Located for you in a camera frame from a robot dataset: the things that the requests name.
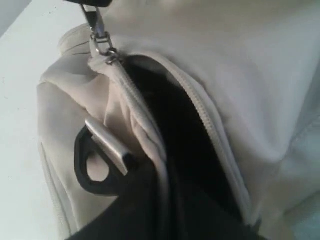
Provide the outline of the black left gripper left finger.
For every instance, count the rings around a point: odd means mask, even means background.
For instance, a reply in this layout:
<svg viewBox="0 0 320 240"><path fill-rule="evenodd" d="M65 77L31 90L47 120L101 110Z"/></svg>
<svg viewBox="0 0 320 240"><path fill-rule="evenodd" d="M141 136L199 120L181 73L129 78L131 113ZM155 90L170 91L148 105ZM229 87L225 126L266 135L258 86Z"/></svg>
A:
<svg viewBox="0 0 320 240"><path fill-rule="evenodd" d="M70 240L169 240L161 222L157 174L139 170L125 192Z"/></svg>

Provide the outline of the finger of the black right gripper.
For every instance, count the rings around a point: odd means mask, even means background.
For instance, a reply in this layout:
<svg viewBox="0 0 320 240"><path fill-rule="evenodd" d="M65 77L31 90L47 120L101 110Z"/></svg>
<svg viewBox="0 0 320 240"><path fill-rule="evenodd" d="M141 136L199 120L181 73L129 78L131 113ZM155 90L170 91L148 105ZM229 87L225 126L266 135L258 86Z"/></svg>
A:
<svg viewBox="0 0 320 240"><path fill-rule="evenodd" d="M80 0L79 3L91 7L108 7L112 0Z"/></svg>

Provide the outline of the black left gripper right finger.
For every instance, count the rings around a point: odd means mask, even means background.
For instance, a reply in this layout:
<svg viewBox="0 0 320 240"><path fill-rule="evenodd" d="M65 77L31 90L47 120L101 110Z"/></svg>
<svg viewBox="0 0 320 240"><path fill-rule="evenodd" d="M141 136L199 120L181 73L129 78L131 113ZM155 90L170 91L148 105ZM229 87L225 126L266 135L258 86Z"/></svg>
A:
<svg viewBox="0 0 320 240"><path fill-rule="evenodd" d="M172 178L173 240L249 240L250 230L201 189Z"/></svg>

